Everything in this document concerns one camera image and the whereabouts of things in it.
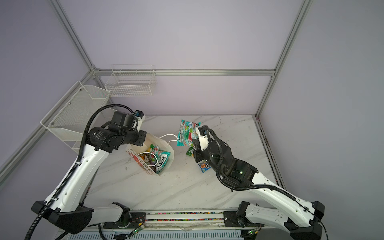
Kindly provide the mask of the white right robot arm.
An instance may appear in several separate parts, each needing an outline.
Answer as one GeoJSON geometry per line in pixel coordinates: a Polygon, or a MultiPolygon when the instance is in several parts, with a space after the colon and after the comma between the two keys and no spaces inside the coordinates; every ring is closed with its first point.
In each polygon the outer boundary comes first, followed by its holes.
{"type": "Polygon", "coordinates": [[[249,163],[233,156],[231,148],[218,139],[194,140],[196,162],[205,160],[218,181],[231,191],[252,192],[272,205],[263,208],[242,201],[236,211],[235,224],[245,228],[265,225],[280,229],[294,240],[320,240],[326,228],[322,223],[325,206],[302,200],[278,185],[249,163]]]}

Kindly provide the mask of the teal Fox's mint blossom bag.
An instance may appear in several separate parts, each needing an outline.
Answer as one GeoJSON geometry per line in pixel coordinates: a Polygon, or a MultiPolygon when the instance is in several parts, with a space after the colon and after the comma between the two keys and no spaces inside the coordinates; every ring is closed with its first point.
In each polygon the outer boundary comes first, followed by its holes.
{"type": "Polygon", "coordinates": [[[181,120],[177,146],[193,147],[194,146],[193,140],[198,139],[196,127],[199,127],[200,125],[201,123],[181,120]]]}

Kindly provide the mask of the teal Fox's large candy bag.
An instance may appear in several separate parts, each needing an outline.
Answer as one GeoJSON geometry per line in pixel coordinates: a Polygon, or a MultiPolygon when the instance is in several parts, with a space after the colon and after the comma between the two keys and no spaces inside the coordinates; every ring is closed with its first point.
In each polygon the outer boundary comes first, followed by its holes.
{"type": "Polygon", "coordinates": [[[146,164],[152,168],[152,170],[159,174],[166,166],[171,153],[160,149],[159,146],[150,145],[146,154],[146,164]]]}

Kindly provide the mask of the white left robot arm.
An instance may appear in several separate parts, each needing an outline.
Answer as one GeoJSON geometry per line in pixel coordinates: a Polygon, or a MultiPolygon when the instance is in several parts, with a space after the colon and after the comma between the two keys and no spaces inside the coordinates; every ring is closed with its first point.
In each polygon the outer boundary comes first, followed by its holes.
{"type": "Polygon", "coordinates": [[[88,226],[101,223],[115,223],[126,228],[132,221],[130,209],[114,202],[110,207],[86,207],[84,199],[100,165],[113,150],[121,145],[131,144],[141,147],[147,133],[142,130],[113,132],[101,127],[91,129],[85,135],[85,145],[66,176],[44,201],[36,201],[32,211],[37,217],[30,226],[26,239],[32,237],[41,219],[75,235],[88,226]]]}

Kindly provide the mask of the white floral paper bag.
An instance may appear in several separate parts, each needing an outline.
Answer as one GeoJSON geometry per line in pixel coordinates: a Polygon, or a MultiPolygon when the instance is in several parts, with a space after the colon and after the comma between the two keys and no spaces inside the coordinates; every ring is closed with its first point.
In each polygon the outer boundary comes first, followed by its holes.
{"type": "Polygon", "coordinates": [[[147,133],[141,147],[128,144],[126,152],[149,175],[160,176],[169,169],[175,159],[175,151],[171,142],[177,142],[174,134],[156,137],[147,133]]]}

